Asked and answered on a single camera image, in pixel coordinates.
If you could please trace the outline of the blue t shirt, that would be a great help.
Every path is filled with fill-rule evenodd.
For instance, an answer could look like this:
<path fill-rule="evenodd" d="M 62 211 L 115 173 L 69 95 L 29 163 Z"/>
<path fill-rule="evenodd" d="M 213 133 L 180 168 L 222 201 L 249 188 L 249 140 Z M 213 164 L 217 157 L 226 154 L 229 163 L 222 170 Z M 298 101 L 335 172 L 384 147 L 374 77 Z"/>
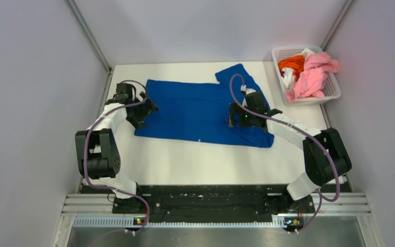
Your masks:
<path fill-rule="evenodd" d="M 243 100 L 242 82 L 261 91 L 239 63 L 215 74 L 216 83 L 147 80 L 149 98 L 159 110 L 146 119 L 135 136 L 178 139 L 212 144 L 270 148 L 274 135 L 257 127 L 228 126 L 229 104 Z"/>

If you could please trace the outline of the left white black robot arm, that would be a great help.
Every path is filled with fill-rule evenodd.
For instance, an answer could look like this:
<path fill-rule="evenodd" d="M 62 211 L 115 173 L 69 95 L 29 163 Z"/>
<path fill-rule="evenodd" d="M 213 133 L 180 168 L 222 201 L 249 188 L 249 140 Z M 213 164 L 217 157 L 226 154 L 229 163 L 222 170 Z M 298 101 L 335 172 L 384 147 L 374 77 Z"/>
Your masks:
<path fill-rule="evenodd" d="M 95 122 L 75 134 L 78 169 L 88 186 L 111 190 L 118 199 L 125 199 L 127 209 L 137 213 L 144 207 L 144 198 L 137 194 L 137 182 L 121 171 L 121 157 L 115 134 L 123 122 L 135 130 L 146 126 L 145 119 L 158 106 L 149 98 L 147 88 L 136 80 L 116 85 Z"/>

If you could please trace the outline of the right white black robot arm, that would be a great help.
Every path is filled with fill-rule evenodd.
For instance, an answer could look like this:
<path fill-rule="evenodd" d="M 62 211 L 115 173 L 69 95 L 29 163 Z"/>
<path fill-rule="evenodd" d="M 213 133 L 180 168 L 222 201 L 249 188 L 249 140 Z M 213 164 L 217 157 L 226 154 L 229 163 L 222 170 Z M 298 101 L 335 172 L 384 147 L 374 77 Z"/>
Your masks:
<path fill-rule="evenodd" d="M 250 128 L 284 138 L 303 152 L 304 172 L 286 187 L 281 206 L 288 212 L 295 212 L 302 199 L 335 180 L 336 194 L 330 201 L 336 201 L 340 193 L 339 177 L 352 169 L 348 152 L 339 132 L 334 128 L 320 130 L 293 121 L 281 110 L 270 109 L 261 92 L 241 87 L 244 96 L 240 103 L 234 91 L 234 100 L 229 106 L 228 126 Z"/>

